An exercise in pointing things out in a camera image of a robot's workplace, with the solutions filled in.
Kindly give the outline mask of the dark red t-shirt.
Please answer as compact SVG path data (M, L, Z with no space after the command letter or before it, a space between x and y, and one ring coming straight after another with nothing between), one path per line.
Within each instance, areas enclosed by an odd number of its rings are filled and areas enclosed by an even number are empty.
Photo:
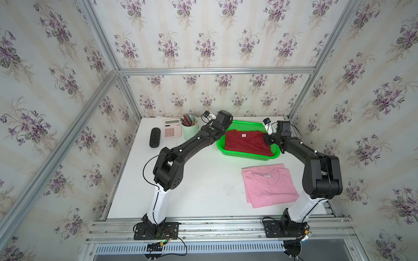
M273 157L271 148L266 145L264 132L229 130L225 133L225 146L228 151L257 154Z

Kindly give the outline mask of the pink t-shirt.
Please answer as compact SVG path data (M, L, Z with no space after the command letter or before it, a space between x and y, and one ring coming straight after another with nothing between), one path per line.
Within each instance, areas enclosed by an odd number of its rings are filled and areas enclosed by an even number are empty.
M296 202L299 197L289 169L284 164L242 169L246 200L253 208Z

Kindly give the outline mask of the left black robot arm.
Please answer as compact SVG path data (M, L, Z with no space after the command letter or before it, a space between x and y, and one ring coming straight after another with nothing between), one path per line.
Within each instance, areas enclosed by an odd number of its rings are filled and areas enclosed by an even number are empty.
M163 228L171 191L183 180L185 164L199 151L221 139L232 123L233 115L220 110L196 135L172 149L164 147L155 156L154 179L149 182L155 191L150 210L143 216L143 224L151 233L156 234Z

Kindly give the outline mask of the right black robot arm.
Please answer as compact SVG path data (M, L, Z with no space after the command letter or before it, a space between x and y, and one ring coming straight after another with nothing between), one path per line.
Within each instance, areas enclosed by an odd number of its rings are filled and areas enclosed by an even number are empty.
M282 154L289 153L304 164L303 192L281 216L283 228L304 225L318 206L342 194L340 161L337 156L316 151L293 136L290 121L272 122L265 118L263 124L267 131L264 135L267 146L275 144Z

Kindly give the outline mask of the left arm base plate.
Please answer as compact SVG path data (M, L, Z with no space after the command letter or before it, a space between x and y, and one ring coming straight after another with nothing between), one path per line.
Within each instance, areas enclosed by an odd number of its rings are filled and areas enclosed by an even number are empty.
M177 222L165 222L156 226L152 223L137 223L133 227L134 240L164 240L177 239L179 226Z

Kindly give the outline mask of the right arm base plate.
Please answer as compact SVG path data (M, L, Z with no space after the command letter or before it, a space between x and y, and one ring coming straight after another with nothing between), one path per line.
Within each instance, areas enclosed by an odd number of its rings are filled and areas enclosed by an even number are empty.
M295 223L294 221L281 221L272 217L264 217L261 220L267 238L293 238L305 237L309 232L307 223Z

